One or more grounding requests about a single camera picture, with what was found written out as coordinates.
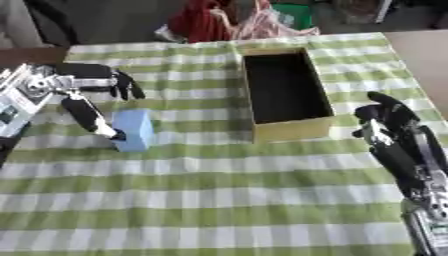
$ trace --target cardboard box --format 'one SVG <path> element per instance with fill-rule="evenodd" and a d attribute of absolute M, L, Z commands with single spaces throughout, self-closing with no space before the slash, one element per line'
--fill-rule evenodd
<path fill-rule="evenodd" d="M 253 142 L 326 137 L 333 110 L 304 49 L 243 52 Z"/>

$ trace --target foam block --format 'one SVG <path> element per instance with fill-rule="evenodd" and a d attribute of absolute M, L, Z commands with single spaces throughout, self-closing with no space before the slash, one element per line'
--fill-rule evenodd
<path fill-rule="evenodd" d="M 113 141 L 120 152 L 148 150 L 153 136 L 149 109 L 133 109 L 115 112 L 112 127 L 126 133 L 126 141 Z"/>

